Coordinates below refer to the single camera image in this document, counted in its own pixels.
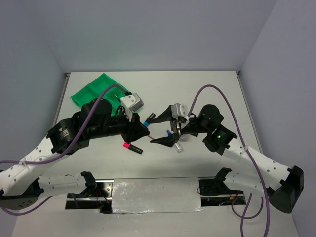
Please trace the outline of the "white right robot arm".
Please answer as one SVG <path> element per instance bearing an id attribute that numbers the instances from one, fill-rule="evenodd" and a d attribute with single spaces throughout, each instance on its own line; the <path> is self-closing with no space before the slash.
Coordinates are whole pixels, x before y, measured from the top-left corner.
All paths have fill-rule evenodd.
<path id="1" fill-rule="evenodd" d="M 214 178 L 215 189 L 220 193 L 240 190 L 267 198 L 283 213 L 291 213 L 304 189 L 304 172 L 298 166 L 288 167 L 265 156 L 241 142 L 241 137 L 225 128 L 224 117 L 215 105 L 203 106 L 198 116 L 188 115 L 185 105 L 176 103 L 151 124 L 169 122 L 172 134 L 157 138 L 153 143 L 167 147 L 175 145 L 183 135 L 205 133 L 203 143 L 209 151 L 224 156 L 246 168 L 241 172 L 221 168 Z"/>

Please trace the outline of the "blue highlighter marker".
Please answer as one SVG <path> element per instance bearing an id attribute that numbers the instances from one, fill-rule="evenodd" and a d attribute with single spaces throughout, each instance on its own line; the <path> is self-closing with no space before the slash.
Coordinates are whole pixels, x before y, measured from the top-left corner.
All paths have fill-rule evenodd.
<path id="1" fill-rule="evenodd" d="M 152 120 L 153 120 L 155 117 L 156 117 L 156 114 L 155 114 L 155 113 L 151 113 L 151 114 L 149 115 L 149 117 L 144 121 L 143 125 L 144 125 L 145 127 L 148 127 L 148 126 L 151 124 Z"/>

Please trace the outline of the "pink highlighter marker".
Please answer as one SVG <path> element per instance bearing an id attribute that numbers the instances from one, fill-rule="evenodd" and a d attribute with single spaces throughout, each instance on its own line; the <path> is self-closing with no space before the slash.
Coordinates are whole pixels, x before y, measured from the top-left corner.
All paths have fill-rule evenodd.
<path id="1" fill-rule="evenodd" d="M 129 150 L 135 152 L 135 153 L 138 153 L 138 154 L 142 154 L 142 153 L 143 153 L 143 150 L 142 150 L 142 149 L 140 149 L 140 148 L 138 148 L 138 147 L 136 147 L 136 146 L 134 146 L 134 145 L 132 145 L 132 144 L 130 144 L 130 143 L 125 142 L 125 143 L 123 144 L 123 146 L 124 146 L 125 148 L 127 148 L 127 149 L 129 149 Z"/>

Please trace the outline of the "clear spray bottle blue cap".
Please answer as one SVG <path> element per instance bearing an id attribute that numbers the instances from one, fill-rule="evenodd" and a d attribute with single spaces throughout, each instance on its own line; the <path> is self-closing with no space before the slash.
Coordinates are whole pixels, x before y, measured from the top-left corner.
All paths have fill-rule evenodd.
<path id="1" fill-rule="evenodd" d="M 173 134 L 173 133 L 172 133 L 171 131 L 169 131 L 169 130 L 167 130 L 166 132 L 167 132 L 167 135 L 168 135 L 168 136 L 171 136 L 171 135 Z M 180 152 L 183 151 L 183 148 L 182 148 L 182 146 L 180 145 L 179 142 L 175 143 L 175 144 L 173 145 L 173 147 L 177 150 L 178 153 L 180 153 Z"/>

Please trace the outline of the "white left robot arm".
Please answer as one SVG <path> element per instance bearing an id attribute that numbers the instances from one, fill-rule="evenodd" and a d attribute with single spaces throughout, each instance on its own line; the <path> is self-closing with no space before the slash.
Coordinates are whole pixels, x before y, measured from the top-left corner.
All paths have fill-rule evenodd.
<path id="1" fill-rule="evenodd" d="M 71 118 L 52 127 L 40 144 L 12 167 L 0 173 L 0 207 L 10 215 L 20 216 L 20 210 L 40 198 L 49 199 L 73 193 L 91 197 L 99 192 L 91 172 L 76 175 L 44 177 L 56 163 L 89 146 L 91 139 L 120 135 L 126 143 L 150 134 L 142 124 L 137 110 L 144 103 L 135 96 L 121 98 L 121 105 L 112 114 L 108 100 L 93 99 Z"/>

